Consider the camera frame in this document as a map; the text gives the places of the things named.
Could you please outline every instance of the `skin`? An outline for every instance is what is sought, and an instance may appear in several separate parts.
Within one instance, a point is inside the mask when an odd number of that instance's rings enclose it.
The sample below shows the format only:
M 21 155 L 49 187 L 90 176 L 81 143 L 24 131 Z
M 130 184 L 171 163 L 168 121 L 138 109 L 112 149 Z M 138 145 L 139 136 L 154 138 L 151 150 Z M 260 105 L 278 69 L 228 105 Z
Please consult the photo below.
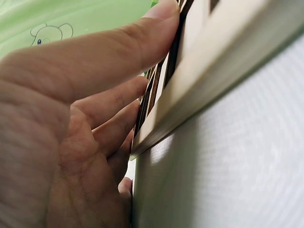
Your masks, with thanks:
M 130 227 L 124 178 L 147 81 L 178 25 L 163 0 L 125 27 L 0 60 L 0 226 Z

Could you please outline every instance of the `cartoon bear print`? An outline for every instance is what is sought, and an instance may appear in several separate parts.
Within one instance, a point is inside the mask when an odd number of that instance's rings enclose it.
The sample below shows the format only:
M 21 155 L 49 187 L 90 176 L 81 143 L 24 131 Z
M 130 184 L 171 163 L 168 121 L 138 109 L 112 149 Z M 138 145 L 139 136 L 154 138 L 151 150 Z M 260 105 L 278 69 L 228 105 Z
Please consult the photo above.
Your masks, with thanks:
M 60 27 L 41 24 L 33 28 L 30 33 L 35 37 L 32 45 L 41 45 L 72 37 L 73 28 L 70 24 L 63 24 Z

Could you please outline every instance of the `fingernail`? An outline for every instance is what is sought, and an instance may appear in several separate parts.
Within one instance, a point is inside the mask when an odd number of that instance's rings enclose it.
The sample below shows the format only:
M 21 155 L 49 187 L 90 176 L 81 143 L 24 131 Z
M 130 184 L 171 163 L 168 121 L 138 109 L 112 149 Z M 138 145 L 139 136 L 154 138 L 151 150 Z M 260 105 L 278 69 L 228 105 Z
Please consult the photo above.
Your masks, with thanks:
M 176 0 L 160 0 L 155 6 L 153 6 L 143 18 L 156 18 L 156 19 L 168 19 L 176 14 L 179 10 L 179 6 Z

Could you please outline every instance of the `white surface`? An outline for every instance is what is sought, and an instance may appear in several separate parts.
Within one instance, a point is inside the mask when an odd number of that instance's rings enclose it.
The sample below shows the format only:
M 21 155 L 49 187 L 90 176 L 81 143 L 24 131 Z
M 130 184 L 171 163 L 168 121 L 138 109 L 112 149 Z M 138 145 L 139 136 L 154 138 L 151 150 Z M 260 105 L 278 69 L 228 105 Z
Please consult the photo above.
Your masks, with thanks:
M 136 172 L 135 228 L 303 228 L 304 36 Z

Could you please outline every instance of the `knuckle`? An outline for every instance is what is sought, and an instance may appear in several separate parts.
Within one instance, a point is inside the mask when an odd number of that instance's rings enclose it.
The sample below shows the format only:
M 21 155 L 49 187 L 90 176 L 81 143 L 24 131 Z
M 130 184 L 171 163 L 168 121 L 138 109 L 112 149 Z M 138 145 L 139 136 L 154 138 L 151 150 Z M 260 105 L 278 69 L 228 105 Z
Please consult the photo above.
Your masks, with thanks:
M 123 96 L 123 93 L 121 91 L 117 91 L 116 93 L 114 93 L 113 101 L 114 101 L 114 104 L 117 104 L 120 107 L 123 107 L 125 105 L 125 98 Z

